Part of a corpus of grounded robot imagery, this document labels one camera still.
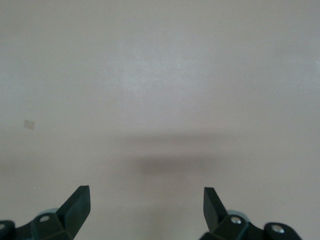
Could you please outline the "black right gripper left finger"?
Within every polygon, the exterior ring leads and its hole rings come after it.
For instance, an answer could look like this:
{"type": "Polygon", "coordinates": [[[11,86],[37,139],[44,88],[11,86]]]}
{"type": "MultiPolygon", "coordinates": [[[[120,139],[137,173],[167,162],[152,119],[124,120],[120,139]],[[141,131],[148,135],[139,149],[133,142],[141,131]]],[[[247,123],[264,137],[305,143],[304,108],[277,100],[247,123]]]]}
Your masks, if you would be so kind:
{"type": "Polygon", "coordinates": [[[25,225],[0,221],[2,240],[73,240],[90,214],[90,187],[79,186],[59,207],[38,214],[25,225]]]}

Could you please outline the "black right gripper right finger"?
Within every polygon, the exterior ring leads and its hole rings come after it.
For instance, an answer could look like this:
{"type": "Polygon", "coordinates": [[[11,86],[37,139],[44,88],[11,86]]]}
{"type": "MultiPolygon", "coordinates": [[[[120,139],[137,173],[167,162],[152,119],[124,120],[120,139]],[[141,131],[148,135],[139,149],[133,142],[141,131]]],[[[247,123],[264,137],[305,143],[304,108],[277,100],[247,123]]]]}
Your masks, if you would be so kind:
{"type": "Polygon", "coordinates": [[[268,222],[258,228],[244,213],[227,210],[213,187],[205,187],[203,215],[208,227],[202,240],[300,240],[290,226],[280,222],[268,222]]]}

